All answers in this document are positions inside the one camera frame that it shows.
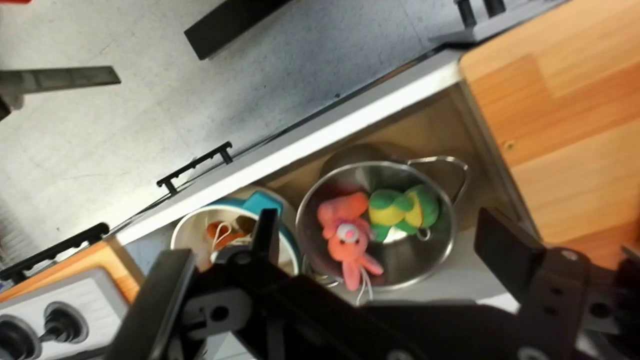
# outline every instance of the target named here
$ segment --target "pink plush toy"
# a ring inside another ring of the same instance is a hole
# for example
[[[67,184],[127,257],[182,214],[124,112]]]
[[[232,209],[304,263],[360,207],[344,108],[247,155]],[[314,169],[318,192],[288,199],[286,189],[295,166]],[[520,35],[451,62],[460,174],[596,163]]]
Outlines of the pink plush toy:
[[[360,288],[362,268],[374,277],[384,272],[380,263],[367,255],[370,225],[360,218],[367,209],[364,192],[326,200],[318,209],[323,239],[328,240],[328,255],[342,263],[342,278],[349,291]]]

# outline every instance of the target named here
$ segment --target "stove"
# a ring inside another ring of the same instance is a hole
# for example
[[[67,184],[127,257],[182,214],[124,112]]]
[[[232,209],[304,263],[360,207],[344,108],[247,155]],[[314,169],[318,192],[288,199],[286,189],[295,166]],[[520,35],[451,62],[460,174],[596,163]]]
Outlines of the stove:
[[[104,348],[128,307],[96,268],[0,305],[0,359],[54,360]]]

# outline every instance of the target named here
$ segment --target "green plush toy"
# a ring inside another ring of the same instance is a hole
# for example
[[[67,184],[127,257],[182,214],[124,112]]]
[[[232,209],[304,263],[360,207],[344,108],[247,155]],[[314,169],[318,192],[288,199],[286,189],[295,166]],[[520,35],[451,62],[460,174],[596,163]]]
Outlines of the green plush toy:
[[[406,234],[416,234],[420,229],[431,229],[440,214],[438,199],[427,187],[411,191],[376,191],[369,200],[369,218],[376,243],[384,243],[392,229]]]

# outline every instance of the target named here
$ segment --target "stainless steel bowl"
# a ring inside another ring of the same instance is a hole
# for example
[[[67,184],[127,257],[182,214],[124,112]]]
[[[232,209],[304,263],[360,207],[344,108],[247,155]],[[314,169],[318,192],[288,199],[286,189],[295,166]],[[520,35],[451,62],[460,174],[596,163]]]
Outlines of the stainless steel bowl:
[[[466,187],[469,166],[454,156],[432,156],[416,163],[449,163],[465,170],[465,181],[454,194],[454,199]],[[307,257],[307,263],[318,272],[334,281],[342,281],[342,271],[337,260],[330,259],[326,240],[323,239],[323,226],[317,221],[317,211],[324,200],[338,199],[352,192],[372,192],[379,189],[390,189],[404,192],[413,187],[424,184],[436,194],[440,205],[438,222],[431,229],[431,239],[420,240],[418,237],[396,239],[394,243],[372,243],[369,255],[374,257],[382,267],[382,277],[372,277],[374,288],[398,288],[413,284],[428,277],[438,265],[446,260],[453,251],[456,214],[451,202],[451,197],[440,191],[428,176],[416,169],[390,161],[369,161],[355,163],[330,170],[324,174],[304,197],[299,216],[296,230],[299,243]]]

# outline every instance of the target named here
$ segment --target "stuffed animal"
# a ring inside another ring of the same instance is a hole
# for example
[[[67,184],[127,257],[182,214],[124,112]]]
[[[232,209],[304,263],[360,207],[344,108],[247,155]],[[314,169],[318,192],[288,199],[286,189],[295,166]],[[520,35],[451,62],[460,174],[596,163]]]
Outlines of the stuffed animal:
[[[384,243],[392,229],[406,234],[431,229],[440,214],[438,199],[427,187],[411,191],[376,191],[369,202],[369,218],[376,243]]]
[[[369,199],[364,192],[326,200],[318,209],[323,239],[328,243],[328,255],[342,263],[342,278],[349,291],[358,291],[362,271],[380,277],[384,271],[379,260],[367,255],[370,226],[360,216],[367,214]]]

